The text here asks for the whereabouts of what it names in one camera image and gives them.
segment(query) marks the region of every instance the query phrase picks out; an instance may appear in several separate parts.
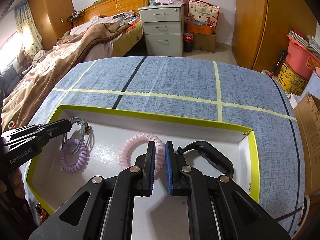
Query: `blue gripper pad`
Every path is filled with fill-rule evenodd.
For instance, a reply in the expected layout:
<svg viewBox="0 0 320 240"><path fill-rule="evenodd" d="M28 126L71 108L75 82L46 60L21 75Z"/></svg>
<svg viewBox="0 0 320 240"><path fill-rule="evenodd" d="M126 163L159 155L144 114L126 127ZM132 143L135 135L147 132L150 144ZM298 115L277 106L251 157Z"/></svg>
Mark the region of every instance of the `blue gripper pad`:
<svg viewBox="0 0 320 240"><path fill-rule="evenodd" d="M172 186L172 170L170 164L169 148L168 143L165 144L165 163L167 167L167 185L169 194L172 195L173 186Z"/></svg>
<svg viewBox="0 0 320 240"><path fill-rule="evenodd" d="M155 165L156 165L156 146L152 148L152 155L151 155L151 167L149 173L149 191L150 195L152 195L153 191L153 182L155 180Z"/></svg>

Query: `black stripe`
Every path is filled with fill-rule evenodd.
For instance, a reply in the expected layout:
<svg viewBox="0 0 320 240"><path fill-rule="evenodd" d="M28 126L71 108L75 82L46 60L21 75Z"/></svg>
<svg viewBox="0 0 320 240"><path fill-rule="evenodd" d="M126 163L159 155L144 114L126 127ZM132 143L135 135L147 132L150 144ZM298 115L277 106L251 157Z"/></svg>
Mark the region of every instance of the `black stripe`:
<svg viewBox="0 0 320 240"><path fill-rule="evenodd" d="M145 59L147 58L147 56L144 56L143 59L139 62L139 64L136 66L136 69L133 71L133 73L131 74L131 77L128 79L128 81L126 82L126 84L124 85L123 89L121 90L121 92L125 92L125 90L128 88L130 82L132 81L132 79L134 78L135 74L138 72L140 66L142 65L142 63L145 61ZM113 105L113 109L116 109L118 107L118 104L120 103L120 100L122 98L122 95L119 95L115 104Z"/></svg>
<svg viewBox="0 0 320 240"><path fill-rule="evenodd" d="M280 222L281 220L284 220L286 218L289 218L289 217L295 215L296 213L298 213L301 210L302 210L302 207L300 207L300 208L298 208L298 209L296 209L296 210L294 210L294 211L292 211L292 212L290 212L290 213L288 213L286 215L283 215L281 217L275 218L275 221Z"/></svg>
<svg viewBox="0 0 320 240"><path fill-rule="evenodd" d="M285 104L285 101L284 101L284 98L280 92L280 89L279 87L277 86L276 82L271 78L271 80L274 82L276 88L278 89L278 92L279 92L279 95L281 96L281 99L282 99L282 102L283 102L283 105L285 107L285 110L287 112L287 115L289 115L289 111L288 111L288 108L287 108L287 105ZM291 130L292 130L292 135L293 135L293 140L294 140L294 144L296 146L296 153L297 153L297 161L298 161L298 189L297 189L297 200L296 200L296 206L295 206L295 210L297 210L297 207L298 207L298 202L299 202L299 193L300 193L300 157L299 157L299 150L298 150L298 145L297 145L297 141L296 141L296 135L294 133L294 129L293 129L293 125L292 125L292 121L291 119L289 119L289 123L290 123L290 126L291 126ZM293 215L293 218L292 218L292 222L291 222L291 225L290 225L290 228L289 228L289 233L292 229L292 226L293 226L293 222L294 222L294 219L296 217L296 213L294 213Z"/></svg>

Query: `gray filing cabinet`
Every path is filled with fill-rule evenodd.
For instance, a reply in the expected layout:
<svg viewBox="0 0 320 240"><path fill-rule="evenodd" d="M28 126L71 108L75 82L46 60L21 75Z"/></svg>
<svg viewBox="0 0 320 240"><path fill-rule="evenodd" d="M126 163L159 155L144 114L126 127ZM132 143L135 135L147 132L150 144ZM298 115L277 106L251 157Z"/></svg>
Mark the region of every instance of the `gray filing cabinet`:
<svg viewBox="0 0 320 240"><path fill-rule="evenodd" d="M184 4L139 8L148 55L182 57Z"/></svg>

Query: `polka dot curtain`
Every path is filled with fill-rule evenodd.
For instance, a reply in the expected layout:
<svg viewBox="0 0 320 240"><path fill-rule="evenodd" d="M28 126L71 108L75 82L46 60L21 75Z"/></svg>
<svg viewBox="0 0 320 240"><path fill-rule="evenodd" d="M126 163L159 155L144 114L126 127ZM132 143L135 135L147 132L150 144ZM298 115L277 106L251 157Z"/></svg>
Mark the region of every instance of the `polka dot curtain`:
<svg viewBox="0 0 320 240"><path fill-rule="evenodd" d="M14 8L14 18L17 32L23 37L23 45L20 51L32 58L43 49L42 38L33 20L28 0L24 0Z"/></svg>

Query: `tiled floor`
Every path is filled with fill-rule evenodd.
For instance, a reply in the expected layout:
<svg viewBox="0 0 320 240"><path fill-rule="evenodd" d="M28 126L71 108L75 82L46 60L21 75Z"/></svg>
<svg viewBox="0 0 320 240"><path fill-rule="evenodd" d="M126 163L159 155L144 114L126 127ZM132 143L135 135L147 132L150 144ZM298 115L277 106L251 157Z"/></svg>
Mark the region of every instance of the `tiled floor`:
<svg viewBox="0 0 320 240"><path fill-rule="evenodd" d="M230 50L220 48L216 48L215 53L194 49L192 52L184 52L183 57L218 61L236 66L238 65L235 57Z"/></svg>

